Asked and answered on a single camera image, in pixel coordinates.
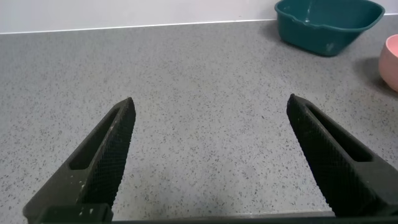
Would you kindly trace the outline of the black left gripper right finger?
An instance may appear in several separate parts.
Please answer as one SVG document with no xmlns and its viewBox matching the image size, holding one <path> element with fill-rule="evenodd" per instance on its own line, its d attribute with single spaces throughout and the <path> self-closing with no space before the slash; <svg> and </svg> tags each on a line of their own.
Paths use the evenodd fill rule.
<svg viewBox="0 0 398 224">
<path fill-rule="evenodd" d="M 290 95 L 287 116 L 336 216 L 397 215 L 397 169 L 305 98 Z"/>
</svg>

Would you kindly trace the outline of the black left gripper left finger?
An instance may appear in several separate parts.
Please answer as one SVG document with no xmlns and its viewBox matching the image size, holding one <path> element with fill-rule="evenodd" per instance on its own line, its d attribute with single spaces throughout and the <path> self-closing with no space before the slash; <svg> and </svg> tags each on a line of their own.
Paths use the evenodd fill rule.
<svg viewBox="0 0 398 224">
<path fill-rule="evenodd" d="M 109 223 L 136 120 L 116 103 L 23 208 L 29 223 Z"/>
</svg>

